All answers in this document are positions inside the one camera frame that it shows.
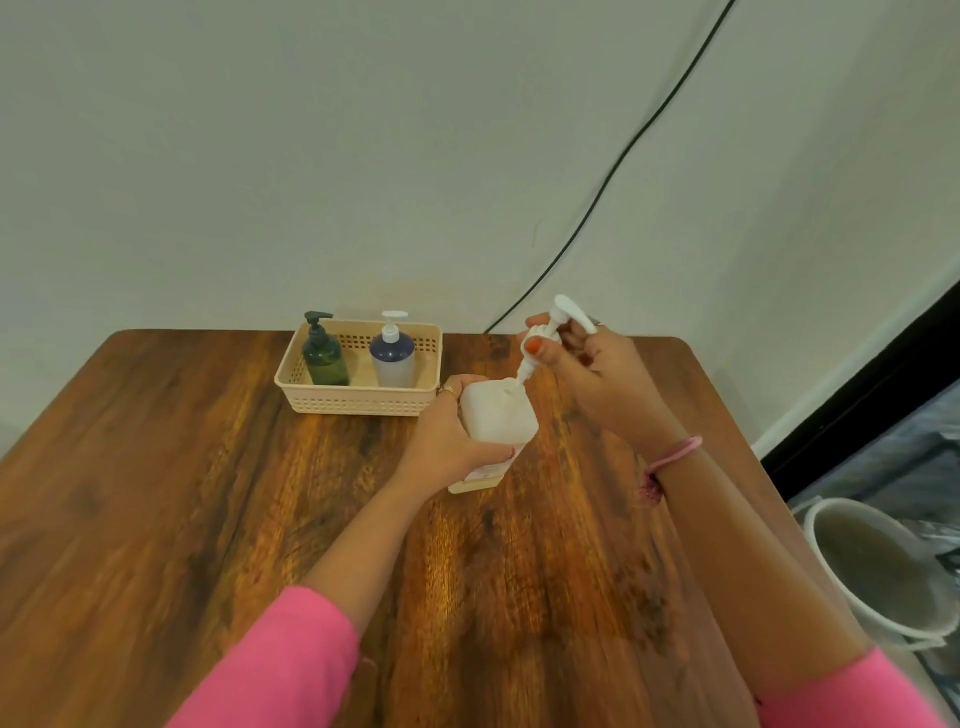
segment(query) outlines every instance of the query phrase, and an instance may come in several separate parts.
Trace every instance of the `white pump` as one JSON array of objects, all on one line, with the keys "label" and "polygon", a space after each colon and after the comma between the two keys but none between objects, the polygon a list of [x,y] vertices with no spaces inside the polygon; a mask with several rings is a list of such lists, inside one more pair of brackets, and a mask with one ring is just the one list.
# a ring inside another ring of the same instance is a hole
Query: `white pump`
[{"label": "white pump", "polygon": [[406,311],[380,311],[380,315],[387,320],[386,326],[380,330],[383,340],[388,344],[395,344],[400,338],[400,329],[396,327],[396,320],[405,319]]},{"label": "white pump", "polygon": [[531,336],[542,336],[544,339],[553,339],[560,342],[560,334],[557,328],[563,326],[570,319],[576,321],[587,332],[587,336],[592,336],[597,332],[597,327],[593,325],[590,317],[584,313],[584,309],[574,303],[564,294],[558,295],[553,300],[553,307],[550,309],[550,323],[540,324],[531,327],[527,335],[523,337],[523,343],[520,344],[520,350],[523,352],[523,361],[520,362],[520,368],[516,370],[516,384],[521,385],[537,369],[540,364],[531,354],[527,353],[527,339]]}]

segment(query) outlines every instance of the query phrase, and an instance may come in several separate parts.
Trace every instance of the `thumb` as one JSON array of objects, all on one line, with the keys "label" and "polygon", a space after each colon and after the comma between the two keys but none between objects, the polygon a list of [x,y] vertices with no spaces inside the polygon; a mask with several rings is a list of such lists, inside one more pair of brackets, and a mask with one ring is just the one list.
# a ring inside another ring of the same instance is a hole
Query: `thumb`
[{"label": "thumb", "polygon": [[484,443],[479,440],[470,442],[470,467],[482,468],[485,465],[498,465],[514,456],[514,446],[502,443]]},{"label": "thumb", "polygon": [[575,395],[585,394],[597,384],[597,376],[553,339],[531,336],[526,343],[526,350],[541,364],[546,364],[556,372]]}]

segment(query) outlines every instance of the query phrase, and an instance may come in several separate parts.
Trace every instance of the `hand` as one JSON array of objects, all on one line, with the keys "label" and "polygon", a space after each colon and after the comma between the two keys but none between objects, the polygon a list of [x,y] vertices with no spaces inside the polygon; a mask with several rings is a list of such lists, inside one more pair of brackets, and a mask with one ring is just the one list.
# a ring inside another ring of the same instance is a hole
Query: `hand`
[{"label": "hand", "polygon": [[486,380],[485,376],[456,375],[446,381],[444,386],[453,393],[441,390],[420,412],[394,478],[430,497],[481,466],[504,463],[514,456],[511,445],[472,440],[457,416],[464,387]]},{"label": "hand", "polygon": [[[528,327],[546,324],[549,314],[527,319]],[[550,367],[574,399],[599,425],[626,440],[649,459],[679,442],[686,433],[660,397],[634,342],[599,327],[587,332],[575,321],[558,329],[564,344],[531,337],[526,351]],[[526,331],[517,335],[520,341]]]}]

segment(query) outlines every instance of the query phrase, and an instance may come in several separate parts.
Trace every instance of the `bracelet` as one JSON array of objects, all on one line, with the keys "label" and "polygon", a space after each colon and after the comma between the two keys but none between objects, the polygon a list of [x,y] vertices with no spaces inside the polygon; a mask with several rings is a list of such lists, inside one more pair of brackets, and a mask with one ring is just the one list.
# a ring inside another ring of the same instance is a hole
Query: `bracelet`
[{"label": "bracelet", "polygon": [[648,465],[640,480],[640,496],[651,505],[657,505],[663,497],[663,488],[660,486],[660,481],[657,480],[657,471],[664,465],[675,463],[680,458],[689,455],[703,443],[704,438],[700,435],[688,437],[669,449],[659,460],[655,460]]}]

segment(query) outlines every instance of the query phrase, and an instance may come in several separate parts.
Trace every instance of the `table top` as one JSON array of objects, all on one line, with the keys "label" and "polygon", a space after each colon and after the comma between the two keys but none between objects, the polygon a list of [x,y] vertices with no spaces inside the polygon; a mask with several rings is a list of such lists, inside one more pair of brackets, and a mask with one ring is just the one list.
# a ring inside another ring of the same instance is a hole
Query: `table top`
[{"label": "table top", "polygon": [[[412,418],[298,415],[284,331],[111,336],[0,462],[0,716],[158,726],[392,472]],[[637,338],[663,396],[821,583],[689,347]],[[448,334],[444,375],[516,371]],[[364,635],[350,726],[745,726],[750,696],[665,506],[553,374],[492,490],[432,498]]]}]

